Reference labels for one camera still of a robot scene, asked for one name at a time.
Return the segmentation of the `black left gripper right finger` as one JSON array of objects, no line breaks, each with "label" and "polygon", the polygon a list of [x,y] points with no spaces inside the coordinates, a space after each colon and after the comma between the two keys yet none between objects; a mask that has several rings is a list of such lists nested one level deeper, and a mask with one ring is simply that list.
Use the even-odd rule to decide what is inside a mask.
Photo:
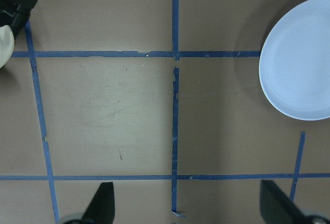
[{"label": "black left gripper right finger", "polygon": [[265,223],[305,223],[305,215],[272,180],[261,180],[260,214]]}]

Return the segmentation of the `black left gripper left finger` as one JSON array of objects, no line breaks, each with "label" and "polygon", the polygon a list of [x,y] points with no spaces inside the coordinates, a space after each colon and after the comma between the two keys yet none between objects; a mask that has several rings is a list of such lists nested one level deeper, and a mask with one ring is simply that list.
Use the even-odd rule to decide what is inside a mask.
[{"label": "black left gripper left finger", "polygon": [[82,215],[82,223],[111,224],[115,216],[114,186],[112,182],[101,183]]}]

